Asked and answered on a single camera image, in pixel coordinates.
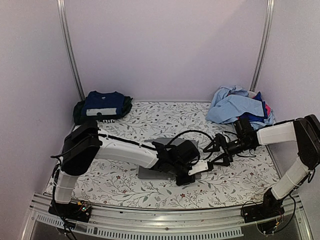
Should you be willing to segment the grey button-up shirt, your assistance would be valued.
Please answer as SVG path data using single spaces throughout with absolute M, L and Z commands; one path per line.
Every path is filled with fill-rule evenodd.
M 164 144 L 166 145 L 169 141 L 171 140 L 171 138 L 167 138 L 167 137 L 158 137 L 156 139 L 147 139 L 144 140 L 144 143 L 152 143 L 152 142 L 156 142 L 156 143 L 160 143 L 160 144 Z M 190 140 L 192 142 L 192 144 L 198 148 L 199 145 L 199 141 L 195 140 L 195 139 L 187 139 Z M 183 143 L 183 141 L 185 141 L 185 139 L 179 137 L 177 139 L 175 139 L 172 144 L 177 146 L 181 143 Z M 195 179 L 196 180 L 200 180 L 202 174 L 201 173 L 196 173 L 195 174 Z M 175 180 L 175 175 L 172 173 L 166 173 L 166 172 L 159 172 L 153 169 L 148 169 L 148 168 L 143 168 L 141 166 L 139 166 L 138 168 L 138 178 L 141 180 Z

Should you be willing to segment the left robot arm white sleeves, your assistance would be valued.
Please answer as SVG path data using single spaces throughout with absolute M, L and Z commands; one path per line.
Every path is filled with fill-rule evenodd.
M 61 165 L 53 199 L 58 204 L 68 204 L 78 178 L 94 159 L 126 162 L 177 176 L 191 169 L 200 159 L 200 152 L 190 140 L 179 145 L 139 143 L 110 135 L 99 129 L 97 122 L 89 121 L 64 138 L 62 152 L 56 158 Z

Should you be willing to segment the robot arm white sleeves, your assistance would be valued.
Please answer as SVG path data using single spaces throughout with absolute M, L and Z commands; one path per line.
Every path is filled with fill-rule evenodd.
M 287 167 L 280 180 L 263 195 L 262 206 L 280 205 L 293 190 L 313 173 L 320 164 L 320 122 L 314 114 L 253 129 L 247 119 L 234 123 L 237 133 L 233 154 L 269 146 L 276 160 Z
M 200 152 L 190 140 L 179 145 L 139 143 L 110 135 L 99 129 L 97 122 L 89 121 L 64 138 L 62 152 L 56 158 L 61 165 L 53 199 L 58 204 L 68 204 L 78 178 L 94 159 L 126 162 L 177 176 L 191 169 L 200 159 Z

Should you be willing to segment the right robot arm white sleeves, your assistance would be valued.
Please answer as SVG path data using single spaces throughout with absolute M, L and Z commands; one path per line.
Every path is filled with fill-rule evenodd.
M 253 129 L 247 119 L 234 123 L 237 133 L 233 154 L 269 146 L 276 160 L 287 167 L 280 180 L 263 195 L 262 206 L 280 205 L 293 190 L 313 173 L 320 164 L 320 122 L 314 114 Z

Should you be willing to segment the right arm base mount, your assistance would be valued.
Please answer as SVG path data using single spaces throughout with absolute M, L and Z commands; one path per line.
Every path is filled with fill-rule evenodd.
M 245 204 L 240 210 L 240 215 L 243 217 L 245 223 L 274 218 L 271 221 L 259 223 L 257 229 L 264 235 L 271 235 L 276 232 L 283 219 L 285 210 L 283 200 L 276 199 L 271 189 L 268 189 L 264 193 L 261 204 L 254 203 L 254 205 L 249 206 L 245 206 Z

